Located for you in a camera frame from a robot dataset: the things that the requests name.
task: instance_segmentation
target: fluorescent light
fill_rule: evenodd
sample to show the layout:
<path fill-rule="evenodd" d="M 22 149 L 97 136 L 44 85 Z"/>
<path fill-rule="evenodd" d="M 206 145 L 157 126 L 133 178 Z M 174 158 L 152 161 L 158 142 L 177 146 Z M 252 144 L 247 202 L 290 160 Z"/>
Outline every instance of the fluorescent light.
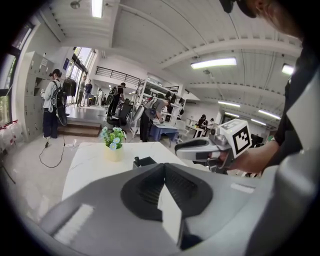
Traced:
<path fill-rule="evenodd" d="M 103 0 L 92 0 L 92 17 L 102 17 Z"/>
<path fill-rule="evenodd" d="M 236 58 L 220 58 L 220 59 L 202 61 L 198 63 L 192 63 L 191 67 L 194 70 L 196 70 L 196 69 L 207 68 L 207 67 L 236 66 L 236 65 L 237 65 Z"/>
<path fill-rule="evenodd" d="M 290 66 L 288 64 L 284 64 L 283 67 L 282 67 L 282 72 L 291 76 L 294 72 L 294 67 L 293 66 Z"/>
<path fill-rule="evenodd" d="M 254 119 L 251 119 L 252 122 L 256 122 L 260 125 L 263 125 L 263 126 L 266 126 L 266 124 L 264 122 L 260 122 L 260 121 L 257 121 L 257 120 L 254 120 Z"/>
<path fill-rule="evenodd" d="M 268 116 L 270 116 L 270 117 L 273 117 L 273 118 L 275 118 L 275 119 L 278 119 L 278 120 L 281 119 L 280 116 L 277 116 L 277 115 L 275 115 L 275 114 L 268 113 L 268 112 L 263 111 L 263 110 L 259 110 L 259 112 L 262 113 L 262 114 L 268 115 Z"/>
<path fill-rule="evenodd" d="M 233 116 L 233 117 L 236 117 L 236 118 L 239 118 L 240 116 L 238 116 L 237 114 L 232 114 L 232 113 L 228 113 L 228 112 L 225 112 L 226 115 L 229 115 L 229 116 Z"/>
<path fill-rule="evenodd" d="M 218 101 L 218 103 L 219 103 L 219 104 L 230 105 L 230 106 L 234 106 L 234 107 L 240 108 L 240 105 L 234 104 L 234 103 L 229 103 L 229 102 L 224 102 L 224 101 Z"/>

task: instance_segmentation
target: blue table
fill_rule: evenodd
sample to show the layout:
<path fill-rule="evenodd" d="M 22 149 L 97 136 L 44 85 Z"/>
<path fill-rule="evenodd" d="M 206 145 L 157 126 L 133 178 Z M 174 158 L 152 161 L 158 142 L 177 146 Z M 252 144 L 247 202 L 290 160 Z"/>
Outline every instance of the blue table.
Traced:
<path fill-rule="evenodd" d="M 178 129 L 166 123 L 154 123 L 150 130 L 150 135 L 156 142 L 160 141 L 161 135 L 166 134 L 172 142 L 178 139 Z"/>

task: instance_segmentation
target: flower pot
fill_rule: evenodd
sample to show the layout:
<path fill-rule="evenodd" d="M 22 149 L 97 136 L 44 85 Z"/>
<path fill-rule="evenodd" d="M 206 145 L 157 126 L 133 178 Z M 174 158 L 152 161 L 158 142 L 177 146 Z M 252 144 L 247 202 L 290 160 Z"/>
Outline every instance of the flower pot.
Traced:
<path fill-rule="evenodd" d="M 119 162 L 124 158 L 124 146 L 111 150 L 110 147 L 105 147 L 105 158 L 112 162 Z"/>

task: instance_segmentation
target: stair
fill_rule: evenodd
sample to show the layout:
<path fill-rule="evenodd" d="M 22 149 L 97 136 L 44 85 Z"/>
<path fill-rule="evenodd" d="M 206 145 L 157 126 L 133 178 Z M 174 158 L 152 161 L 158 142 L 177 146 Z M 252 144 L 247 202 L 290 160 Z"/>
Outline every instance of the stair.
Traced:
<path fill-rule="evenodd" d="M 100 123 L 68 121 L 66 126 L 58 126 L 58 134 L 81 137 L 98 137 L 101 130 Z"/>

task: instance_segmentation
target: potted plant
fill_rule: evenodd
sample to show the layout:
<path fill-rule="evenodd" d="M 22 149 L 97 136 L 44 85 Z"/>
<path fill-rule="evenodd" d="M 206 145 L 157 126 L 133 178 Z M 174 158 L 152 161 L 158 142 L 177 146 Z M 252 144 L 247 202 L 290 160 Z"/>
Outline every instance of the potted plant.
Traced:
<path fill-rule="evenodd" d="M 105 157 L 113 162 L 121 161 L 124 155 L 123 139 L 126 139 L 126 133 L 119 127 L 114 127 L 109 132 L 106 127 L 102 129 L 101 136 L 105 142 Z"/>

